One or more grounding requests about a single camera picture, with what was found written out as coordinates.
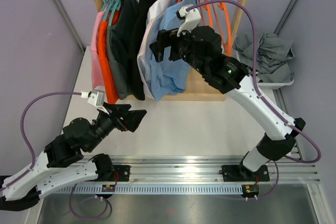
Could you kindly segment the light blue shirt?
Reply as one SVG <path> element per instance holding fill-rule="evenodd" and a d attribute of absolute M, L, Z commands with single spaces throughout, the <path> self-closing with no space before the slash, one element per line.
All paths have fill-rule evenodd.
<path fill-rule="evenodd" d="M 178 19 L 176 12 L 184 5 L 197 4 L 197 0 L 158 0 L 150 8 L 150 11 L 156 14 L 152 20 L 153 24 L 149 35 L 152 36 L 152 42 L 156 41 L 158 32 L 162 29 L 171 30 L 179 28 L 182 21 Z M 183 60 L 170 61 L 171 48 L 164 49 L 164 59 L 157 62 L 152 56 L 151 66 L 151 92 L 158 101 L 165 95 L 176 95 L 186 89 L 186 77 L 190 71 L 190 66 Z"/>

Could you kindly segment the orange hanger of plaid shirt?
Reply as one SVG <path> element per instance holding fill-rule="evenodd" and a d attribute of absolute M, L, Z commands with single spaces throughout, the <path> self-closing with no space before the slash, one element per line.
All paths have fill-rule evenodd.
<path fill-rule="evenodd" d="M 227 56 L 231 56 L 232 52 L 232 32 L 231 32 L 231 26 L 230 26 L 230 19 L 229 19 L 229 13 L 228 9 L 226 7 L 226 4 L 224 2 L 220 2 L 218 4 L 218 7 L 223 11 L 225 20 L 226 20 L 226 28 L 227 28 L 227 40 L 224 40 L 224 35 L 222 32 L 222 28 L 220 25 L 217 25 L 219 34 L 222 38 L 222 45 L 224 47 L 224 51 L 226 52 Z"/>

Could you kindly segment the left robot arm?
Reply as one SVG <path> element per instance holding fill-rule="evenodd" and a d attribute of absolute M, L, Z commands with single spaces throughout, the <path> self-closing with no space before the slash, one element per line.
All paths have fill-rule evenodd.
<path fill-rule="evenodd" d="M 1 178 L 1 210 L 23 211 L 41 199 L 76 183 L 116 178 L 108 154 L 97 154 L 86 163 L 70 166 L 91 153 L 113 130 L 134 132 L 147 114 L 129 104 L 103 105 L 96 119 L 76 118 L 50 142 L 28 170 Z"/>

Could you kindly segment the grey shirt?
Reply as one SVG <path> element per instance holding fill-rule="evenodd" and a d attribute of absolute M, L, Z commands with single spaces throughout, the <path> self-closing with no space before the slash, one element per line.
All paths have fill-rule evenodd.
<path fill-rule="evenodd" d="M 239 61 L 253 67 L 253 35 L 251 32 L 238 35 L 233 43 Z M 288 83 L 294 78 L 289 61 L 295 56 L 292 40 L 282 39 L 276 34 L 257 35 L 257 80 L 265 83 Z"/>

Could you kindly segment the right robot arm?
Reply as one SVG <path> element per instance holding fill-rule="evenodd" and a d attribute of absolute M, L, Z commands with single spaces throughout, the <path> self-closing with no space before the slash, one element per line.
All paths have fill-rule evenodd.
<path fill-rule="evenodd" d="M 264 93 L 257 91 L 246 67 L 222 53 L 221 37 L 214 29 L 198 26 L 181 33 L 177 29 L 162 29 L 149 47 L 158 62 L 163 61 L 164 51 L 169 47 L 170 61 L 188 63 L 206 83 L 236 101 L 265 130 L 259 143 L 238 165 L 223 167 L 225 181 L 252 182 L 261 179 L 261 167 L 268 161 L 285 157 L 292 150 L 298 135 L 292 127 L 302 130 L 305 121 L 287 115 Z"/>

